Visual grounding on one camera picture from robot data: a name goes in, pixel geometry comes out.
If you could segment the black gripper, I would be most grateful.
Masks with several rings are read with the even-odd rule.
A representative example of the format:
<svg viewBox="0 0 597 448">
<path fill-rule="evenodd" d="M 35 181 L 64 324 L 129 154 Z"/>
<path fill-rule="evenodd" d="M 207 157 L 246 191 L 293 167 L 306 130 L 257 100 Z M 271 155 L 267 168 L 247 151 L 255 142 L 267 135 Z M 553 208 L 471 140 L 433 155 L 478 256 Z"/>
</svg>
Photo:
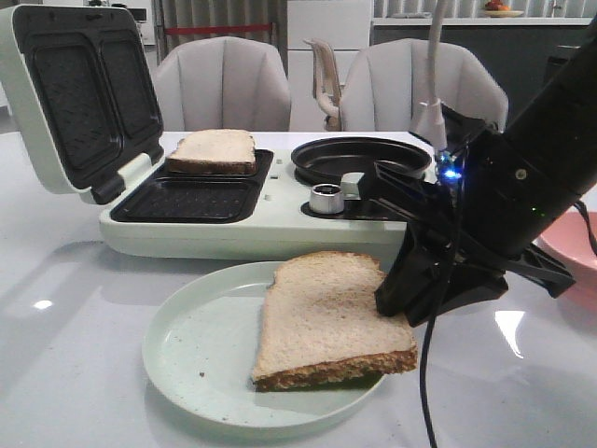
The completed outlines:
<svg viewBox="0 0 597 448">
<path fill-rule="evenodd" d="M 513 272 L 558 297 L 574 283 L 535 238 L 575 200 L 558 183 L 561 145 L 576 137 L 574 105 L 532 105 L 499 133 L 448 107 L 449 152 L 437 182 L 410 180 L 386 163 L 360 189 L 407 223 L 402 246 L 374 293 L 377 311 L 412 326 L 500 298 Z"/>
</svg>

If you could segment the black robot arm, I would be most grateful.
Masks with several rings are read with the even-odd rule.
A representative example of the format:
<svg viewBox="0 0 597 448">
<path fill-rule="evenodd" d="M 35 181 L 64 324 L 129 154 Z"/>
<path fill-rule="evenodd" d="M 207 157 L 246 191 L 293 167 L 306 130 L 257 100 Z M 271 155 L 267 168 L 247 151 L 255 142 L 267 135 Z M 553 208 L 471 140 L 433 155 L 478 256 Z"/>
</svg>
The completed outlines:
<svg viewBox="0 0 597 448">
<path fill-rule="evenodd" d="M 507 291 L 516 273 L 558 297 L 574 283 L 535 239 L 596 183 L 596 27 L 503 132 L 480 128 L 427 183 L 379 161 L 360 194 L 406 220 L 374 294 L 412 326 Z"/>
</svg>

